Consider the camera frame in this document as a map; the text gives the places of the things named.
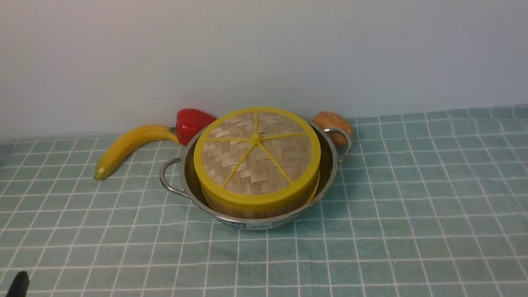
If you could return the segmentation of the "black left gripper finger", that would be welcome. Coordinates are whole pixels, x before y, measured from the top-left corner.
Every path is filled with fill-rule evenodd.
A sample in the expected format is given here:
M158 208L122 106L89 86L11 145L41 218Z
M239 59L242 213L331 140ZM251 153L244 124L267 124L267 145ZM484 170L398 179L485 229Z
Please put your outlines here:
M17 273L6 293L6 297L26 297L29 284L30 278L26 271Z

